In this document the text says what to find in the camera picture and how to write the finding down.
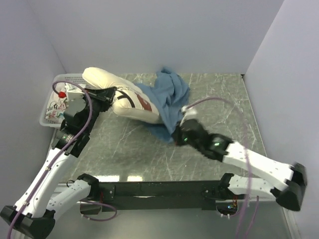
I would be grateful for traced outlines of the cream pillow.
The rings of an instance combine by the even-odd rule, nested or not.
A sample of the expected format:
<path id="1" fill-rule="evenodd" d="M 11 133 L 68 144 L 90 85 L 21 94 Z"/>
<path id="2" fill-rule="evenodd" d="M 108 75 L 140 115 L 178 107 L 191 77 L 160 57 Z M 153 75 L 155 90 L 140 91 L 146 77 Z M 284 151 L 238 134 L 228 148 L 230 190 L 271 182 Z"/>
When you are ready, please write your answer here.
<path id="1" fill-rule="evenodd" d="M 151 124 L 162 124 L 160 113 L 152 100 L 135 84 L 97 67 L 89 67 L 82 78 L 95 89 L 115 89 L 112 110 L 118 116 Z"/>

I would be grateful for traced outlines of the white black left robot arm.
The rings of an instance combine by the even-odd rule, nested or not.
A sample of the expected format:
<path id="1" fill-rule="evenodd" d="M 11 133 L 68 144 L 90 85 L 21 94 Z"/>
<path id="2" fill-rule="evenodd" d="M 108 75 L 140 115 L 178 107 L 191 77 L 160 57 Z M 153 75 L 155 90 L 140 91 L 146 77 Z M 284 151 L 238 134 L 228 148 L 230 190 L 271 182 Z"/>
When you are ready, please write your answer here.
<path id="1" fill-rule="evenodd" d="M 115 91 L 115 88 L 85 90 L 84 96 L 69 101 L 64 120 L 36 178 L 13 206 L 5 206 L 0 213 L 9 225 L 8 239 L 13 230 L 31 239 L 45 239 L 57 219 L 78 201 L 101 199 L 99 180 L 88 174 L 80 175 L 60 195 L 52 197 L 52 194 L 88 143 L 99 114 L 111 107 Z"/>

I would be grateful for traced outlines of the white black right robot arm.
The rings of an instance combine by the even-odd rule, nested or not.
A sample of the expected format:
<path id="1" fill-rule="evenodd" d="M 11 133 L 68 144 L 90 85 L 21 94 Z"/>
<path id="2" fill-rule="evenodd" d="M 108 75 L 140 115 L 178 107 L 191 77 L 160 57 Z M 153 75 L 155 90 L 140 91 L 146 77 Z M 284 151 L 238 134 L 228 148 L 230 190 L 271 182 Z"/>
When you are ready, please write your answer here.
<path id="1" fill-rule="evenodd" d="M 222 134 L 209 133 L 195 119 L 179 122 L 172 137 L 178 146 L 190 145 L 208 159 L 248 172 L 248 177 L 225 173 L 218 191 L 213 193 L 216 199 L 244 195 L 249 189 L 251 196 L 274 199 L 291 211 L 301 210 L 308 185 L 306 168 L 302 164 L 290 165 L 269 159 Z"/>

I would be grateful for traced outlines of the blue pillowcase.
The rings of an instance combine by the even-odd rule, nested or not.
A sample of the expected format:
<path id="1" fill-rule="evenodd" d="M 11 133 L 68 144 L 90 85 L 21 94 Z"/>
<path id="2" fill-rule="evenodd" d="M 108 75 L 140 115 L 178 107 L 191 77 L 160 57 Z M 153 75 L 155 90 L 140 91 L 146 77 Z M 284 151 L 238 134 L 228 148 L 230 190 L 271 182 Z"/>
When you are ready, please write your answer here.
<path id="1" fill-rule="evenodd" d="M 145 123 L 144 126 L 153 136 L 171 143 L 176 125 L 182 119 L 181 108 L 189 102 L 190 88 L 180 75 L 169 68 L 157 71 L 156 76 L 153 86 L 136 83 L 155 105 L 162 120 L 161 123 Z"/>

